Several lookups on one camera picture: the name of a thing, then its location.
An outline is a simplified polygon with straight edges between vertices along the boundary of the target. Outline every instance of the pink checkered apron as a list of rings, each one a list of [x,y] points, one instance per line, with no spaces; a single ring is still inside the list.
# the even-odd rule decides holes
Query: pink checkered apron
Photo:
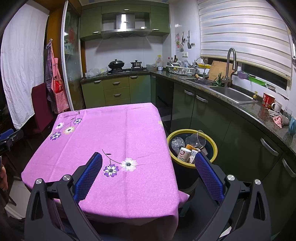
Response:
[[[69,104],[68,104],[68,100],[65,96],[65,92],[64,92],[64,84],[61,78],[61,74],[59,73],[59,69],[58,69],[58,58],[54,57],[54,52],[52,50],[52,84],[51,84],[51,88],[54,92],[54,96],[56,99],[56,103],[57,103],[57,111],[58,113],[63,112],[64,110],[69,108]],[[61,81],[62,82],[62,88],[63,90],[58,92],[58,90],[56,91],[56,81]]]

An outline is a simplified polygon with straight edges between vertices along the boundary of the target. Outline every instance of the trash bin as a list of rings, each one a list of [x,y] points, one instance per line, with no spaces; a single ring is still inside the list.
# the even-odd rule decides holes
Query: trash bin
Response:
[[[172,149],[171,140],[174,137],[181,137],[185,141],[186,137],[194,133],[197,133],[197,131],[191,130],[191,129],[182,129],[182,130],[174,131],[167,138],[178,188],[179,190],[184,191],[188,194],[192,192],[193,189],[195,188],[194,184],[199,178],[199,175],[194,164],[183,162],[177,158],[178,154]],[[204,138],[207,140],[205,145],[205,148],[207,149],[207,152],[208,152],[207,158],[210,160],[210,162],[213,162],[216,159],[218,154],[217,145],[208,135],[205,134]]]

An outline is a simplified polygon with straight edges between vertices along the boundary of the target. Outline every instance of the white mug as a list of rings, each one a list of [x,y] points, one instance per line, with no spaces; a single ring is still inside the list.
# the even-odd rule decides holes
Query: white mug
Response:
[[[281,105],[280,103],[278,103],[277,101],[275,101],[274,103],[271,104],[271,108],[273,110],[278,110],[281,111],[281,108],[283,107],[283,105]]]

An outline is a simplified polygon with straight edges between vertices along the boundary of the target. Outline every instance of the gas stove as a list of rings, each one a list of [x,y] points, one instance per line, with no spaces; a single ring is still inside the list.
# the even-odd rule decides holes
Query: gas stove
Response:
[[[108,74],[122,74],[122,73],[129,73],[129,72],[135,72],[135,71],[149,71],[144,67],[134,67],[130,69],[113,69],[108,72]]]

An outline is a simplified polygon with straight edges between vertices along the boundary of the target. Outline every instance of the red cup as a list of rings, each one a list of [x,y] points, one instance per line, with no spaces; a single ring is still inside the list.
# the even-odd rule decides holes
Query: red cup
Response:
[[[271,104],[274,103],[276,98],[270,94],[263,93],[262,105],[268,109],[271,109]]]

